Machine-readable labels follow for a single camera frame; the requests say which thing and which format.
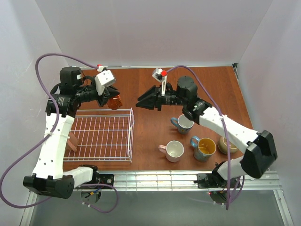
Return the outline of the light blue mug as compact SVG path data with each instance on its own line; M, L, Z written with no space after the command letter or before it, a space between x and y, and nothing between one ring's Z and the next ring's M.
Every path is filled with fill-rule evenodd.
M170 121L178 129L180 134L187 134L194 125L194 122L189 120L184 114L178 118L172 117Z

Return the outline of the blue bear mug yellow inside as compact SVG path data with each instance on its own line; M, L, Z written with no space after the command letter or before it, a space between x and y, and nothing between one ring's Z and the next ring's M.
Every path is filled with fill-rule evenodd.
M194 148L193 156L200 162L206 162L215 152L216 143L210 138L198 138L192 136L190 145Z

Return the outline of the beige round mug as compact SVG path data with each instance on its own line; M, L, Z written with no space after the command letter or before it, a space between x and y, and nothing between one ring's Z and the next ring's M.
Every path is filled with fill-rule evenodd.
M221 153L228 153L227 140L225 137L220 137L217 145ZM230 143L229 150L230 153L236 153L239 149L233 143Z

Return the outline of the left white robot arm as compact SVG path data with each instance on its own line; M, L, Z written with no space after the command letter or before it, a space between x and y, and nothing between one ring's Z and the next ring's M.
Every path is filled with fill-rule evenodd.
M74 170L63 171L66 145L71 140L70 131L81 103L95 100L103 107L119 95L113 87L116 79L111 70L103 69L86 79L91 80L91 84L83 84L79 67L64 67L60 71L60 83L50 92L52 97L46 107L46 140L32 175L23 180L24 187L38 195L68 199L74 188L100 181L96 166L80 165Z

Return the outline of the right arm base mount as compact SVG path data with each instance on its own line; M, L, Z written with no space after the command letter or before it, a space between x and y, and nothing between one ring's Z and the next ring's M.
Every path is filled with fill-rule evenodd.
M211 173L199 173L197 174L197 179L193 181L194 184L198 186L199 189L209 189L210 198L213 202L220 205L227 203L227 180L219 178L218 176L212 175ZM230 180L230 198L234 200L237 194L232 193L233 191L238 191L241 189L243 182L239 178L232 178Z

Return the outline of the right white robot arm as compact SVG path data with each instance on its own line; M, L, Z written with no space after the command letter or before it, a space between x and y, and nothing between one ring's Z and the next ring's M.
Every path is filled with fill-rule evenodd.
M181 105L182 113L188 120L228 138L243 153L240 158L216 165L201 180L204 186L223 186L228 180L245 175L261 178L277 159L273 135L267 130L258 132L249 129L225 115L220 115L209 102L198 97L197 91L193 79L183 76L178 79L176 89L170 83L165 86L152 86L138 97L136 106L160 111L163 105Z

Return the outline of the pink faceted mug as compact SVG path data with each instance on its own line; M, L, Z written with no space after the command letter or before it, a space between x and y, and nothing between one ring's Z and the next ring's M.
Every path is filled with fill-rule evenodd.
M159 145L158 150L165 154L170 162L178 162L184 154L184 146L179 141L170 141L167 145Z

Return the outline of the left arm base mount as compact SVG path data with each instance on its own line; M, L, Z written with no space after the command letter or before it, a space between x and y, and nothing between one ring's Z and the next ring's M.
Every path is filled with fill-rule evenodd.
M114 174L100 174L97 182L98 184L114 186L114 178ZM89 186L81 186L80 188L82 190L80 194L81 199L88 204L97 203L102 196L102 191L110 190L107 186L92 186L91 184Z

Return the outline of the orange brown mug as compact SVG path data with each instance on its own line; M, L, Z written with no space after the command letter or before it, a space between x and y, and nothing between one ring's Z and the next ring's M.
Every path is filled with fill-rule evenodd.
M123 105L120 95L110 98L107 102L107 105L111 110L119 109Z

